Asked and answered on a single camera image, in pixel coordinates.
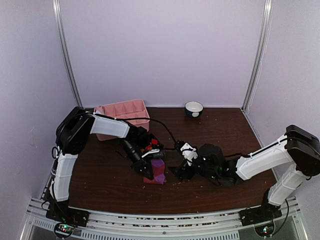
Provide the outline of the maroon purple striped sock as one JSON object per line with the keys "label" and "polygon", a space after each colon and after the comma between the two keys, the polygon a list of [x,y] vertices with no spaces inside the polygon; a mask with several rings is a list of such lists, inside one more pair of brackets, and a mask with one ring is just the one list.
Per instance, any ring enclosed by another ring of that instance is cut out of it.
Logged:
{"label": "maroon purple striped sock", "polygon": [[151,160],[152,171],[153,171],[153,180],[150,180],[146,177],[143,178],[143,182],[145,184],[156,184],[156,185],[163,185],[167,180],[165,176],[165,162],[161,159],[152,159]]}

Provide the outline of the black red yellow argyle sock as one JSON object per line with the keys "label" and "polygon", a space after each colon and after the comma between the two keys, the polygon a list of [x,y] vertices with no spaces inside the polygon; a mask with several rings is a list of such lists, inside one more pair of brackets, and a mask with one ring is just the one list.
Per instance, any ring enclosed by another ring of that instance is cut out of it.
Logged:
{"label": "black red yellow argyle sock", "polygon": [[144,138],[139,146],[142,153],[146,153],[151,150],[162,150],[164,145],[157,139],[154,134],[149,134],[147,138]]}

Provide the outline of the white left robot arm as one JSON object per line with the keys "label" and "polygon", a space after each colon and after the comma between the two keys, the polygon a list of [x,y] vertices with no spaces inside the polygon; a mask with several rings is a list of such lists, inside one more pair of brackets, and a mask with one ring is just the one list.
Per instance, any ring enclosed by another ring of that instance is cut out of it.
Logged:
{"label": "white left robot arm", "polygon": [[49,187],[49,202],[52,213],[61,222],[72,218],[68,207],[69,188],[75,162],[84,150],[88,138],[93,134],[117,137],[132,161],[131,167],[143,177],[153,180],[153,159],[163,159],[164,147],[156,137],[141,127],[130,123],[130,119],[115,118],[89,112],[76,106],[56,130],[57,154],[52,169]]}

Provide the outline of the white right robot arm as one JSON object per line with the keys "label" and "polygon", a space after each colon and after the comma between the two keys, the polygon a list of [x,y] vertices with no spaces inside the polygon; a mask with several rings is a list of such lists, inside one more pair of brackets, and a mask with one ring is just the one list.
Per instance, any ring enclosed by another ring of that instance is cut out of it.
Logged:
{"label": "white right robot arm", "polygon": [[210,143],[196,148],[177,141],[175,149],[183,162],[169,170],[179,181],[199,174],[219,187],[233,187],[274,167],[289,164],[281,179],[266,190],[261,206],[251,210],[261,221],[268,220],[304,181],[320,173],[320,140],[296,125],[289,125],[276,141],[255,152],[233,154],[234,160]]}

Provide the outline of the pink divided organizer tray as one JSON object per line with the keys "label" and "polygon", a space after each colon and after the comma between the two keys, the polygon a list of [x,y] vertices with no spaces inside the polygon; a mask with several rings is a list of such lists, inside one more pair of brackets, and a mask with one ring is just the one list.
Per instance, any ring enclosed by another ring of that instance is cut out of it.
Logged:
{"label": "pink divided organizer tray", "polygon": [[[106,105],[99,105],[94,108],[94,112],[112,118],[131,119],[131,118],[149,118],[146,105],[142,99],[128,100]],[[148,119],[135,119],[129,120],[129,123],[136,127],[143,127],[147,130],[150,129],[150,120]],[[115,139],[115,136],[96,134],[99,141],[107,141]]]}

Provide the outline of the dark blue white bowl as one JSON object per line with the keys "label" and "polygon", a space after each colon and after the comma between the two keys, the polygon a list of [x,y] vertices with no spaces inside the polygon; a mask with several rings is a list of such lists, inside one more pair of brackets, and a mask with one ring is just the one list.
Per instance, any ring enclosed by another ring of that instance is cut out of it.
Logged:
{"label": "dark blue white bowl", "polygon": [[184,105],[185,114],[190,118],[198,118],[201,116],[204,107],[197,101],[189,101]]}

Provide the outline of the front aluminium rail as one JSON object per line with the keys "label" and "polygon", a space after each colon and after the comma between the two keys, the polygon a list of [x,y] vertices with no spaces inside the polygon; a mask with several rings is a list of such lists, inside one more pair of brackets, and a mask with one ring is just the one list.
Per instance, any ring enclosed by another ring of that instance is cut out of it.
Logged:
{"label": "front aluminium rail", "polygon": [[89,210],[87,225],[70,240],[262,240],[258,234],[273,223],[273,240],[308,240],[305,221],[295,197],[284,203],[282,216],[244,226],[239,209],[190,214],[122,214]]}

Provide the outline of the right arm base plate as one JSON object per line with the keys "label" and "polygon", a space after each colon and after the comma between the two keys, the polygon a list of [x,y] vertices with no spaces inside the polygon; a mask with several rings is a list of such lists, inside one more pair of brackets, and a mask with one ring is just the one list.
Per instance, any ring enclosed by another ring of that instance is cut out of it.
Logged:
{"label": "right arm base plate", "polygon": [[278,206],[261,205],[248,207],[238,212],[242,226],[255,225],[280,218],[283,214]]}

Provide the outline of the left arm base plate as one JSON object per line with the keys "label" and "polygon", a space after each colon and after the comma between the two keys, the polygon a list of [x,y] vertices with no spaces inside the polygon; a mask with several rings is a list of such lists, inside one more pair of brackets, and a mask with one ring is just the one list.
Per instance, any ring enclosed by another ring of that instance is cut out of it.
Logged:
{"label": "left arm base plate", "polygon": [[86,227],[89,215],[90,213],[85,210],[63,207],[55,204],[48,207],[45,217],[76,227]]}

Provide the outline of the right aluminium frame post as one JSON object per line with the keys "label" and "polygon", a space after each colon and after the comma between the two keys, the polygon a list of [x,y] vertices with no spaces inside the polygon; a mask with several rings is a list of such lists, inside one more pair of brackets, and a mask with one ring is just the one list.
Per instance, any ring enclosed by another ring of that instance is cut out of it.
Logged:
{"label": "right aluminium frame post", "polygon": [[263,55],[264,55],[267,41],[268,41],[270,23],[272,18],[272,9],[273,9],[273,0],[265,0],[256,54],[255,54],[253,67],[252,67],[252,71],[249,79],[249,84],[248,84],[243,105],[241,108],[244,113],[249,112],[249,108],[250,108],[250,105],[252,104],[252,100],[258,84],[258,78],[259,78],[260,70],[262,67]]}

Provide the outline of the aluminium frame post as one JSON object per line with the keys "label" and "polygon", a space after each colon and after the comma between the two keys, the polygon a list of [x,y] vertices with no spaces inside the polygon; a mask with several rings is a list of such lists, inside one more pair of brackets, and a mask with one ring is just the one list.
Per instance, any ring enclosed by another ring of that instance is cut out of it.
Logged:
{"label": "aluminium frame post", "polygon": [[78,90],[78,86],[76,83],[74,71],[72,68],[72,63],[70,59],[70,54],[68,51],[68,44],[67,44],[67,39],[66,39],[66,34],[64,30],[64,23],[63,23],[63,16],[61,12],[61,3],[59,0],[53,0],[52,1],[52,6],[53,6],[53,13],[57,25],[57,31],[59,35],[59,41],[61,45],[61,50],[62,50],[62,56],[63,56],[63,62],[65,65],[67,77],[71,86],[71,91],[73,94],[73,97],[76,101],[77,106],[83,107],[83,103],[80,97],[80,93]]}
{"label": "aluminium frame post", "polygon": [[252,104],[252,100],[258,84],[258,78],[259,78],[260,70],[262,67],[263,55],[264,55],[267,41],[268,41],[270,23],[272,18],[272,9],[273,9],[273,0],[265,0],[256,54],[255,54],[253,67],[252,67],[252,71],[249,79],[249,84],[248,84],[243,105],[241,108],[244,113],[249,112],[249,108],[250,108],[250,105]]}

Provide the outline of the left aluminium frame post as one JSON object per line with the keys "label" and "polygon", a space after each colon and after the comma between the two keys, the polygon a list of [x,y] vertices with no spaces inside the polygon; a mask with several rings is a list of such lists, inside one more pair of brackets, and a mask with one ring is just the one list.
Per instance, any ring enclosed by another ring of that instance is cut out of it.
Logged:
{"label": "left aluminium frame post", "polygon": [[62,50],[62,56],[63,56],[63,62],[65,65],[67,77],[71,86],[71,91],[73,94],[73,97],[76,101],[77,106],[83,107],[83,103],[80,97],[80,93],[78,90],[78,86],[76,83],[74,71],[72,68],[72,63],[70,59],[70,54],[68,51],[68,44],[67,44],[67,39],[66,39],[66,34],[64,30],[64,23],[63,23],[63,16],[61,12],[61,3],[59,0],[53,0],[52,1],[52,6],[53,6],[53,13],[57,25],[57,31],[59,35],[59,41],[61,45],[61,50]]}

